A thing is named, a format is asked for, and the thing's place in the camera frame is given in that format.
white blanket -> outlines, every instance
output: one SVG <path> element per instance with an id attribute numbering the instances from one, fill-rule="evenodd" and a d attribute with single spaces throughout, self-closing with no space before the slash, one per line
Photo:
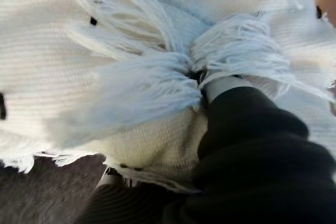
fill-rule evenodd
<path id="1" fill-rule="evenodd" d="M 290 73 L 313 89 L 289 84 L 279 96 L 277 81 L 249 81 L 336 154 L 336 119 L 328 95 L 321 95 L 335 79 L 336 37 L 326 18 L 316 18 L 314 0 L 0 0 L 0 92 L 8 114 L 0 121 L 0 158 L 29 172 L 34 156 L 61 166 L 102 153 L 126 177 L 192 190 L 207 122 L 200 91 L 184 77 L 186 56 L 199 36 L 233 13 L 268 24 Z M 161 64 L 156 54 L 171 62 Z M 164 76 L 171 69 L 178 74 Z"/>

white yarn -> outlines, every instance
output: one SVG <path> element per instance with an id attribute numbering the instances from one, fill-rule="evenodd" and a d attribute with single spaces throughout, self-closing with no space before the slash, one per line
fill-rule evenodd
<path id="1" fill-rule="evenodd" d="M 147 19 L 160 31 L 167 51 L 184 52 L 182 38 L 173 29 L 173 21 L 157 0 L 130 1 L 140 8 L 147 15 Z"/>
<path id="2" fill-rule="evenodd" d="M 53 120 L 51 130 L 76 145 L 78 139 L 106 137 L 199 104 L 197 82 L 186 76 L 191 68 L 187 55 L 155 50 L 143 54 L 144 58 L 99 67 L 97 97 L 61 121 Z"/>
<path id="3" fill-rule="evenodd" d="M 241 74 L 277 81 L 278 92 L 272 99 L 294 86 L 335 101 L 327 90 L 319 90 L 296 79 L 290 72 L 290 61 L 271 38 L 269 26 L 252 15 L 233 15 L 209 29 L 195 40 L 192 58 L 195 72 L 208 70 L 199 86 L 201 89 L 215 79 Z"/>
<path id="4" fill-rule="evenodd" d="M 2 157 L 1 161 L 4 168 L 8 166 L 18 168 L 19 173 L 29 172 L 34 165 L 34 157 L 29 154 L 23 156 Z"/>

black fabric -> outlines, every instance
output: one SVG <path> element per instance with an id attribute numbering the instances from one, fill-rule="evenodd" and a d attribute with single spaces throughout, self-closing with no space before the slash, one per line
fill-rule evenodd
<path id="1" fill-rule="evenodd" d="M 121 183 L 102 185 L 75 224 L 153 224 L 162 219 L 168 203 L 184 197 L 152 184 L 132 188 Z"/>
<path id="2" fill-rule="evenodd" d="M 5 105 L 4 95 L 0 93 L 0 120 L 5 120 L 7 117 L 7 110 Z"/>
<path id="3" fill-rule="evenodd" d="M 198 156 L 200 194 L 173 200 L 153 185 L 106 187 L 77 223 L 336 223 L 333 157 L 257 89 L 232 89 L 210 104 Z"/>

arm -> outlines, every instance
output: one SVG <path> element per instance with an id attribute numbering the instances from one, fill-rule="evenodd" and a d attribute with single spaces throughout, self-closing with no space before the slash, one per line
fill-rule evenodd
<path id="1" fill-rule="evenodd" d="M 164 223 L 336 223 L 332 156 L 297 117 L 236 87 L 210 98 L 193 171 L 202 193 L 169 205 Z"/>

gray cuff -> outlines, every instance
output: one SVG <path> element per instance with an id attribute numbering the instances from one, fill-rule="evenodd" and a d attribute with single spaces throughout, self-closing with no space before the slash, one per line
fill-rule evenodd
<path id="1" fill-rule="evenodd" d="M 229 76 L 213 80 L 212 82 L 205 85 L 204 90 L 208 102 L 211 103 L 220 94 L 238 87 L 252 87 L 252 85 L 248 81 L 241 78 Z"/>

